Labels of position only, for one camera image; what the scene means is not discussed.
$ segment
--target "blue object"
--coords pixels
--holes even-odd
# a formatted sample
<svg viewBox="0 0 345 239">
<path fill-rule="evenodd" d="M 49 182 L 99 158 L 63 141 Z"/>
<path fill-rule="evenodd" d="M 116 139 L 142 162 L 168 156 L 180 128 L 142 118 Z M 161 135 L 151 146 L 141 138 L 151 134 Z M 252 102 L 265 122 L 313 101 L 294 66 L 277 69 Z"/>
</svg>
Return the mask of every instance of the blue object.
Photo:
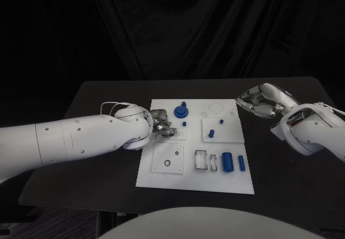
<svg viewBox="0 0 345 239">
<path fill-rule="evenodd" d="M 184 118 L 187 116 L 187 108 L 184 102 L 181 102 L 181 105 L 176 107 L 173 114 L 177 118 Z"/>
<path fill-rule="evenodd" d="M 242 155 L 238 156 L 238 163 L 239 163 L 239 170 L 245 171 L 243 161 L 242 161 Z"/>
<path fill-rule="evenodd" d="M 230 153 L 222 153 L 222 169 L 223 169 L 223 172 L 233 171 L 233 162 L 232 162 L 232 154 Z"/>
<path fill-rule="evenodd" d="M 209 138 L 213 138 L 213 130 L 209 131 L 207 137 L 209 137 Z"/>
</svg>

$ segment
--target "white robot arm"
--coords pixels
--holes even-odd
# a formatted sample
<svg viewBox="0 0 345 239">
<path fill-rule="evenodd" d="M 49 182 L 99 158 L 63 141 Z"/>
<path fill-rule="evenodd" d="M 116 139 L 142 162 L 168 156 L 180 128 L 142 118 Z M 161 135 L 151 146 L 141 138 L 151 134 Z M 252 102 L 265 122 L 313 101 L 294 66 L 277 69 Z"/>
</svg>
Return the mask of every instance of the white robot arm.
<svg viewBox="0 0 345 239">
<path fill-rule="evenodd" d="M 151 132 L 173 135 L 166 110 L 148 112 L 128 105 L 109 115 L 0 128 L 0 182 L 44 165 L 93 157 L 124 149 L 138 150 Z"/>
<path fill-rule="evenodd" d="M 334 111 L 345 115 L 342 111 L 323 103 L 300 104 L 287 91 L 268 83 L 251 88 L 235 101 L 261 118 L 282 115 L 271 132 L 298 153 L 310 155 L 327 148 L 345 162 L 345 121 L 334 115 Z"/>
</svg>

